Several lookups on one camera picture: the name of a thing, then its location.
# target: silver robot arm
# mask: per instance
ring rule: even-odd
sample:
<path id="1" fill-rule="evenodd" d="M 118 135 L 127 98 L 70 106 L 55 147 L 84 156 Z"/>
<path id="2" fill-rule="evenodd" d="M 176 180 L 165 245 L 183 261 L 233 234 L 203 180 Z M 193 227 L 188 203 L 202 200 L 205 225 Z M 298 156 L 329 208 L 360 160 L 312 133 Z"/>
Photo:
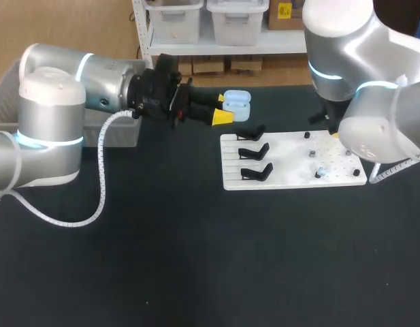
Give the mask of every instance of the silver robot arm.
<path id="1" fill-rule="evenodd" d="M 306 0 L 312 83 L 331 133 L 380 164 L 420 158 L 420 40 L 386 27 L 373 0 Z"/>
<path id="2" fill-rule="evenodd" d="M 68 183 L 79 173 L 84 109 L 128 109 L 143 60 L 113 60 L 44 44 L 20 61 L 15 136 L 0 133 L 0 191 Z"/>
<path id="3" fill-rule="evenodd" d="M 19 119 L 15 136 L 0 133 L 0 194 L 15 187 L 60 185 L 78 175 L 84 109 L 171 122 L 187 118 L 231 123 L 219 93 L 180 84 L 175 57 L 162 54 L 154 69 L 143 60 L 114 60 L 57 46 L 33 44 L 20 60 Z"/>

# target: white shelf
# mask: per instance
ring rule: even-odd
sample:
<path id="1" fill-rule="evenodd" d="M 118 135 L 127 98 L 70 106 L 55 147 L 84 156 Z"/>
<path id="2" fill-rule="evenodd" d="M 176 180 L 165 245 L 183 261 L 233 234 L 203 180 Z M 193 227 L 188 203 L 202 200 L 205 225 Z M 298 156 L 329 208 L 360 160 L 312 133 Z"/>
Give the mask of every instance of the white shelf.
<path id="1" fill-rule="evenodd" d="M 152 56 L 161 53 L 175 56 L 198 55 L 270 55 L 279 53 L 305 53 L 305 36 L 303 31 L 269 31 L 263 23 L 259 41 L 256 46 L 218 46 L 214 38 L 211 13 L 202 10 L 201 31 L 197 43 L 162 44 L 152 29 L 149 28 L 149 52 Z"/>

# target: black mat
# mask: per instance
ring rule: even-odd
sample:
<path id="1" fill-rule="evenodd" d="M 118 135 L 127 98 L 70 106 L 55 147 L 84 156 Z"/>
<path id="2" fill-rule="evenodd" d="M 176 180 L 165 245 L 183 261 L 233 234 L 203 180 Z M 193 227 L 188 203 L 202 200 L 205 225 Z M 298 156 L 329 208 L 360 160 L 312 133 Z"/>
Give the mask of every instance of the black mat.
<path id="1" fill-rule="evenodd" d="M 248 124 L 269 132 L 307 130 L 319 108 L 308 87 L 251 93 Z M 420 165 L 377 186 L 227 192 L 232 131 L 145 120 L 136 149 L 106 151 L 106 209 L 86 228 L 4 198 L 0 327 L 420 326 Z M 85 149 L 74 183 L 23 194 L 78 221 L 97 179 Z"/>

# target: wooden floor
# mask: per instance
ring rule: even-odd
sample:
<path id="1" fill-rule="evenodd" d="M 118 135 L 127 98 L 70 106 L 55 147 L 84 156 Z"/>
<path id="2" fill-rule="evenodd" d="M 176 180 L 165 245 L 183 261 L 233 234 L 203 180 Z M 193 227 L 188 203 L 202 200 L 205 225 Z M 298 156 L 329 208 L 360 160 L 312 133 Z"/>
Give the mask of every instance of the wooden floor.
<path id="1" fill-rule="evenodd" d="M 0 78 L 32 43 L 112 58 L 135 58 L 138 37 L 131 0 L 0 0 Z M 266 56 L 256 76 L 194 77 L 201 87 L 309 84 L 304 55 Z"/>

